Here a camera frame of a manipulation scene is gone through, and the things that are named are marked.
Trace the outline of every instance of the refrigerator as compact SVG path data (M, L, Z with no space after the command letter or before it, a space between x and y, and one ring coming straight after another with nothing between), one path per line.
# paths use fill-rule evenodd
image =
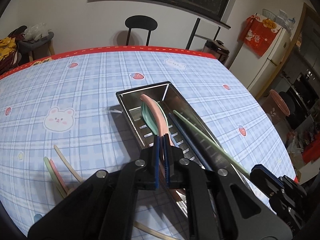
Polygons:
M289 44L290 35L284 28L262 57L243 44L229 70L255 97L281 63Z

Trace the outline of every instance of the white bear face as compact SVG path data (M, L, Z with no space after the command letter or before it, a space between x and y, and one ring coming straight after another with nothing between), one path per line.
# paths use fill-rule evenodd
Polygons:
M169 59L166 59L164 61L166 64L168 64L169 66L171 67L174 67L178 70L186 70L186 64L184 63L179 63L179 62L176 62L174 59L172 58L169 58Z
M60 111L58 107L53 107L44 119L44 127L51 132L68 131L74 124L74 113L72 108Z

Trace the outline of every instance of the wooden door frame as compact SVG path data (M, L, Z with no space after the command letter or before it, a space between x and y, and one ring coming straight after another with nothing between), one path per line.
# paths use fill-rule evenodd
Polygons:
M263 87L261 88L259 93L255 96L256 100L259 100L263 96L263 94L266 92L266 90L271 85L273 80L281 73L281 70L283 69L284 64L287 62L287 60L288 60L288 58L289 58L289 56L290 56L290 54L292 52L292 49L294 48L295 44L297 43L297 40L299 38L299 35L300 35L302 27L303 27L304 20L308 16L311 19L313 19L320 26L320 17L319 17L319 15L309 5L304 3L303 4L302 13L301 13L301 17L300 17L300 20L299 20L299 23L298 23L298 26L297 26L297 30L296 30L296 32L295 32L295 34L294 34L294 36L293 36L293 38L292 38L292 40L290 42L290 45L289 45L286 53L284 54L284 58L280 62L280 64L276 67L276 69L271 74L271 76L266 81L266 83L263 85Z

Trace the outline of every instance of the orange package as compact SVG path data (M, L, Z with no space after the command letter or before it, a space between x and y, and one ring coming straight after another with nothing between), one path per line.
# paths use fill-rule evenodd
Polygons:
M247 25L240 34L239 40L262 57L282 27L258 13L251 15L246 22Z

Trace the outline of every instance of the gray stool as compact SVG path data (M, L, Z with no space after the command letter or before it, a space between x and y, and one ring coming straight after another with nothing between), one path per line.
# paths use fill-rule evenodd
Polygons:
M54 52L54 49L52 46L53 36L54 36L53 32L49 32L48 36L46 36L42 39L39 39L35 42L18 41L19 52L21 54L27 53L29 55L29 61L31 62L31 61L33 61L32 51L47 43L48 47L49 47L50 54L55 55L55 52Z

